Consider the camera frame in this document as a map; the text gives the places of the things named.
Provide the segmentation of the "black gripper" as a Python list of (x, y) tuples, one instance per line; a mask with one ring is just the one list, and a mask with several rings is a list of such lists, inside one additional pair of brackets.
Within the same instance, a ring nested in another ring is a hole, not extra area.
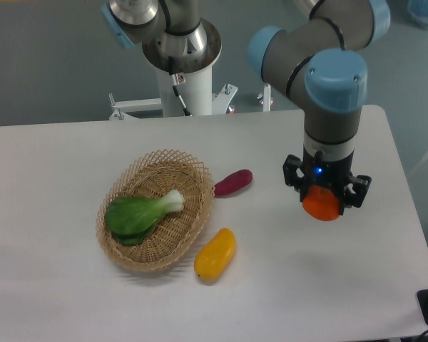
[(368, 175), (351, 173), (354, 151), (341, 160), (315, 160), (306, 148), (303, 148), (303, 160), (288, 155), (282, 170), (285, 184), (293, 187), (299, 194), (300, 202), (306, 198), (312, 185), (324, 187), (340, 198), (339, 214), (343, 215), (346, 208), (360, 208), (369, 191), (372, 178)]

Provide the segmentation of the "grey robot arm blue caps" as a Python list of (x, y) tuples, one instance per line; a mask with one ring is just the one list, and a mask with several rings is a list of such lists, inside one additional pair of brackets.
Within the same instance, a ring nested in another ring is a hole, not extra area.
[[(107, 1), (101, 13), (118, 42), (141, 45), (157, 70), (165, 115), (213, 114), (212, 82), (195, 75), (211, 71), (222, 43), (198, 1)], [(287, 156), (283, 174), (315, 219), (360, 207), (370, 187), (369, 176), (351, 171), (367, 96), (359, 50), (389, 23), (386, 1), (310, 1), (305, 25), (291, 32), (266, 26), (249, 43), (251, 68), (305, 114), (303, 156)]]

